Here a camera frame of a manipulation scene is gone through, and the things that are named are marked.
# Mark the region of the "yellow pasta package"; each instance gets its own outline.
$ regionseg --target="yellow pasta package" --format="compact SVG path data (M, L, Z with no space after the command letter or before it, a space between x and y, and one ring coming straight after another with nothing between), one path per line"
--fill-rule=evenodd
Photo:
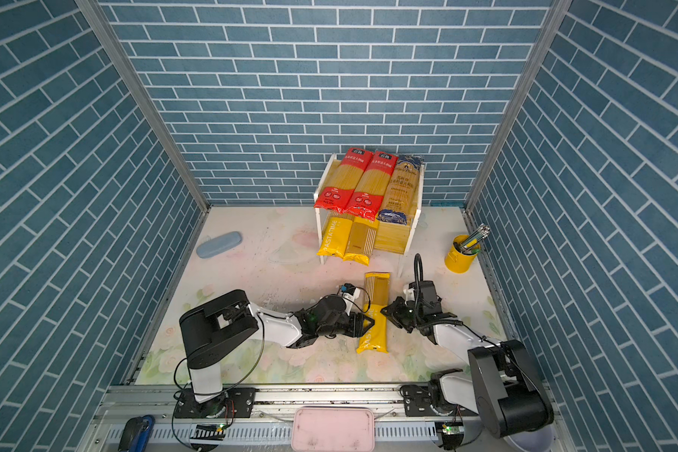
M389 273L377 272L364 275L364 288L369 295L367 301L371 300L371 305L367 309L369 303L365 303L363 310L374 320L374 326L359 339L357 353L362 353L364 350L389 353L387 350L387 318L380 312L389 303L389 276Z
M360 264L368 266L370 256L374 250L374 239L377 237L376 221L365 220L364 218L354 217L349 231L349 242L344 252L344 260L353 260Z
M327 219L324 229L322 246L319 247L317 256L336 256L344 258L346 244L349 241L352 221L348 215L334 214Z
M374 154L344 212L375 220L396 163L397 156L393 154Z
M329 176L324 190L316 199L314 207L344 213L356 185L370 164L374 153L352 148L346 151L339 166Z
M387 191L382 201L382 208L377 220L386 223L407 224L407 217L412 206L414 193L419 183L419 168L422 160L419 157L399 156L389 180Z

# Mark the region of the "pink tray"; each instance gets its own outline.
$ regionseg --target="pink tray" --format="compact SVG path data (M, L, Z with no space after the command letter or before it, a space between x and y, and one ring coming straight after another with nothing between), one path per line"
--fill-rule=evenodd
M291 448L296 452L371 452L374 414L365 408L300 408Z

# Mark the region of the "yellow cup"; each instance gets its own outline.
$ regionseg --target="yellow cup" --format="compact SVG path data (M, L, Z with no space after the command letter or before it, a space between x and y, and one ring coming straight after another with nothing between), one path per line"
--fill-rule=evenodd
M469 270L474 258L476 258L477 254L479 254L478 252L475 255L468 256L455 249L455 243L462 243L465 241L465 239L467 239L467 237L469 237L469 235L462 234L458 235L454 240L452 240L450 252L447 253L447 257L444 258L444 264L447 266L449 271L454 273L465 273L467 270ZM480 249L479 243L475 244L471 249Z

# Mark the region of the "black and blue object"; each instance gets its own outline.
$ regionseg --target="black and blue object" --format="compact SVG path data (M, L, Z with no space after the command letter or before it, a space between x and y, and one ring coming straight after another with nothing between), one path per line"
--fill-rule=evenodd
M154 424L155 419L150 415L129 419L118 443L118 452L144 452Z

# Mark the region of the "floral tablecloth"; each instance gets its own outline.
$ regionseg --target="floral tablecloth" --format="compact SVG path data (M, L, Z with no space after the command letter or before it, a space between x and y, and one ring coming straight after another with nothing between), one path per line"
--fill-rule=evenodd
M186 356L179 318L198 304L234 289L243 289L249 300L280 312L316 303L336 293L344 283L362 286L368 271L392 273L390 299L401 294L413 279L412 262L419 252L425 279L433 280L443 298L443 310L453 312L478 333L504 339L497 311L477 262L458 275L444 266L452 238L466 233L459 208L423 208L411 252L404 258L374 252L370 266L329 258L321 265L316 219L312 208L213 208L199 244L231 231L240 231L243 242L223 254L199 258L195 250L176 293L163 317L136 384L172 384L173 370ZM400 261L403 274L398 275ZM313 346L289 349L265 344L258 367L246 383L321 383L423 381L437 370L466 368L454 354L435 346L417 331L407 334L388 322L389 353L356 353L358 339L320 337ZM248 340L221 361L222 381L240 379L253 366L261 341ZM178 372L180 383L188 381L185 365Z

